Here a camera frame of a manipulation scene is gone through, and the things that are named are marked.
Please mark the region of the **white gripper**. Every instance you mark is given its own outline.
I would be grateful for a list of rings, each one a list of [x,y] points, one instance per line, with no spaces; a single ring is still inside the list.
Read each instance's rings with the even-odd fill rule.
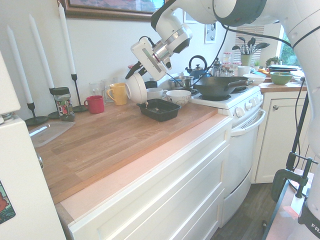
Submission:
[[[148,72],[156,81],[166,75],[165,66],[156,59],[152,46],[148,41],[137,42],[131,46],[130,50],[139,61],[128,66],[129,71],[125,76],[126,80],[137,70],[139,70],[138,73],[141,76]]]

